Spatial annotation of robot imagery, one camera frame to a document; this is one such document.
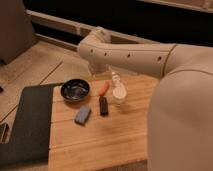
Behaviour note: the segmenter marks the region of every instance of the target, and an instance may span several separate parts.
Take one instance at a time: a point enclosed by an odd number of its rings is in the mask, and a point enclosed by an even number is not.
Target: orange object
[[[104,83],[104,85],[101,87],[101,89],[100,89],[98,95],[99,95],[99,96],[104,96],[108,89],[109,89],[109,81],[106,81],[106,82]]]

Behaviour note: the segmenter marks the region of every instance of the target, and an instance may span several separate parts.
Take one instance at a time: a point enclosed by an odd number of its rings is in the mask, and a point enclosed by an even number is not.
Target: bowl
[[[79,102],[84,100],[89,91],[89,84],[82,79],[72,79],[61,87],[61,95],[68,102]]]

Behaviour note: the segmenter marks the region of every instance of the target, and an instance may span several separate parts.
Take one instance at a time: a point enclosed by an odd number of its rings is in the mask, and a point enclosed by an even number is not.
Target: wooden table
[[[122,78],[128,96],[118,106],[112,86],[106,97],[109,116],[99,115],[98,90],[104,81],[90,82],[90,95],[80,103],[69,104],[54,89],[50,135],[49,171],[101,170],[147,159],[147,110],[157,80],[146,76]],[[80,106],[92,113],[86,125],[74,123]]]

